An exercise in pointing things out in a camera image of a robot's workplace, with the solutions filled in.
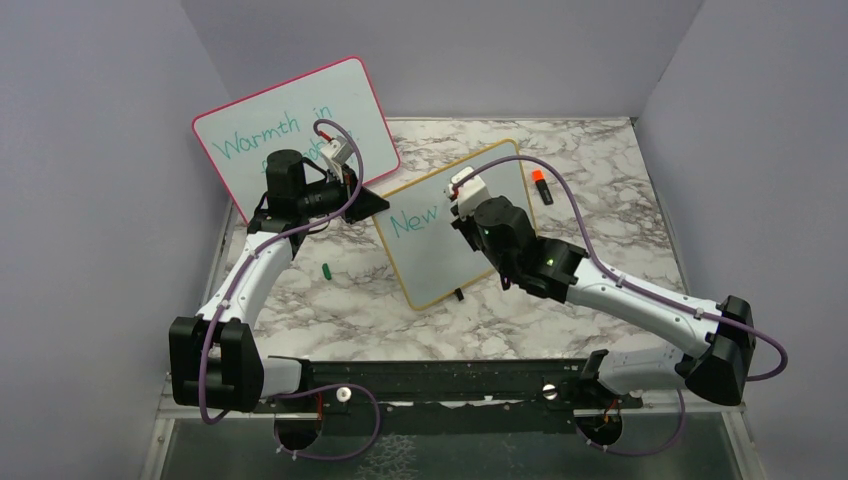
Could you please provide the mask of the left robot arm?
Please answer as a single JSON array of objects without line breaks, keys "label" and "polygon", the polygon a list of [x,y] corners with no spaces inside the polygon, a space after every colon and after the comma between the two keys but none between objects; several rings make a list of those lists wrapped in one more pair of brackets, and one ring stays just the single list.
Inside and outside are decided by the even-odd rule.
[{"label": "left robot arm", "polygon": [[251,412],[269,397],[294,411],[313,401],[315,386],[302,375],[303,361],[260,355],[253,337],[258,315],[314,229],[335,218],[355,223],[389,206],[362,185],[363,167],[349,165],[358,158],[351,146],[333,143],[322,157],[320,179],[308,182],[314,161],[295,150],[268,156],[267,189],[236,265],[195,315],[178,317],[169,328],[173,398],[198,407],[207,423],[219,420],[213,411]]}]

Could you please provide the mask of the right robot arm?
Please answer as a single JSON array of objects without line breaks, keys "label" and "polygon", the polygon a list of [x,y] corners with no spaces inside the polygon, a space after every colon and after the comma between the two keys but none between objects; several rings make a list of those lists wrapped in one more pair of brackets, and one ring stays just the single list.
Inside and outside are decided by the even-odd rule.
[{"label": "right robot arm", "polygon": [[577,380],[579,398],[600,407],[631,391],[686,388],[715,404],[741,403],[756,346],[750,304],[687,298],[625,276],[612,279],[586,249],[537,235],[527,213],[506,197],[473,210],[450,207],[452,227],[498,272],[503,289],[611,315],[664,340],[657,348],[591,354]]}]

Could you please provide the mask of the yellow framed whiteboard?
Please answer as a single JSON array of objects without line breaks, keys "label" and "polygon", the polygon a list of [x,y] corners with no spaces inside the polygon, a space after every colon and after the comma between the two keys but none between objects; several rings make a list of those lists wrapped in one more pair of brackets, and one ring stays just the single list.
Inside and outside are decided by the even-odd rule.
[{"label": "yellow framed whiteboard", "polygon": [[452,228],[445,189],[467,167],[518,153],[514,140],[501,140],[385,195],[390,208],[374,221],[412,309],[427,309],[494,272],[485,256]]}]

